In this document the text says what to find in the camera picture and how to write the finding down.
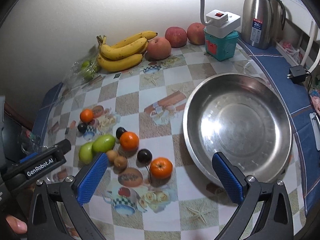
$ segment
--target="teal plastic box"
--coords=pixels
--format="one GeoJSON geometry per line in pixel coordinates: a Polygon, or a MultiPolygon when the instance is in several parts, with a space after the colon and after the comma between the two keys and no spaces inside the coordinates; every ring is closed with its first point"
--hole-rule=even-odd
{"type": "Polygon", "coordinates": [[[236,44],[239,37],[237,31],[229,33],[223,39],[219,39],[206,32],[204,28],[205,50],[218,61],[233,57],[236,51],[236,44]]]}

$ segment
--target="orange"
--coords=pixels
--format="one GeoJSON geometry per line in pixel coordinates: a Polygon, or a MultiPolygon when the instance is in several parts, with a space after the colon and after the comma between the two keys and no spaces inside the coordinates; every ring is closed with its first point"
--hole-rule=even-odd
{"type": "Polygon", "coordinates": [[[150,172],[156,179],[166,179],[170,177],[172,169],[172,162],[164,157],[156,158],[150,164],[150,172]]]}
{"type": "Polygon", "coordinates": [[[84,109],[80,114],[80,120],[85,123],[89,123],[93,120],[93,111],[90,109],[84,109]]]}
{"type": "Polygon", "coordinates": [[[125,151],[134,151],[139,146],[139,137],[134,132],[124,132],[120,137],[120,145],[125,151]]]}

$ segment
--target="metal basin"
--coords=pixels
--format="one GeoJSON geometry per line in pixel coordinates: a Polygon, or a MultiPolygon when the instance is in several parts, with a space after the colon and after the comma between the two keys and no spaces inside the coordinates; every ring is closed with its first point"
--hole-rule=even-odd
{"type": "Polygon", "coordinates": [[[292,131],[282,101],[257,79],[239,73],[213,76],[190,95],[183,133],[197,167],[221,183],[212,156],[222,152],[245,175],[271,182],[286,167],[292,131]]]}

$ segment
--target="plastic bag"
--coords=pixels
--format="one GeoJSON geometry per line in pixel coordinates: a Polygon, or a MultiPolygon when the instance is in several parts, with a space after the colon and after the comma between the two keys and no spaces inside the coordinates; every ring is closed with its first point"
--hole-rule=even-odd
{"type": "Polygon", "coordinates": [[[27,128],[21,127],[21,133],[18,135],[18,144],[21,145],[21,150],[26,155],[38,152],[40,148],[40,136],[32,133],[27,128]]]}
{"type": "Polygon", "coordinates": [[[290,55],[298,64],[301,63],[302,55],[299,49],[295,49],[290,42],[280,41],[279,44],[284,48],[285,52],[290,55]]]}
{"type": "Polygon", "coordinates": [[[77,60],[65,76],[63,83],[68,89],[73,89],[90,82],[97,77],[100,67],[97,63],[98,48],[92,48],[89,53],[77,60]]]}

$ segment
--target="red apple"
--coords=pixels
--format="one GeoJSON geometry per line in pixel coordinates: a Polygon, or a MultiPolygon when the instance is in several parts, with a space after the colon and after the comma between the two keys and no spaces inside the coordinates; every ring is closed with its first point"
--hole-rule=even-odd
{"type": "Polygon", "coordinates": [[[180,48],[187,44],[187,33],[180,27],[168,28],[164,36],[170,42],[172,48],[180,48]]]}
{"type": "Polygon", "coordinates": [[[147,50],[149,57],[156,60],[161,60],[170,56],[171,45],[166,38],[155,37],[153,40],[149,41],[147,50]]]}
{"type": "Polygon", "coordinates": [[[201,23],[193,23],[189,26],[187,35],[191,44],[204,45],[204,27],[201,23]]]}

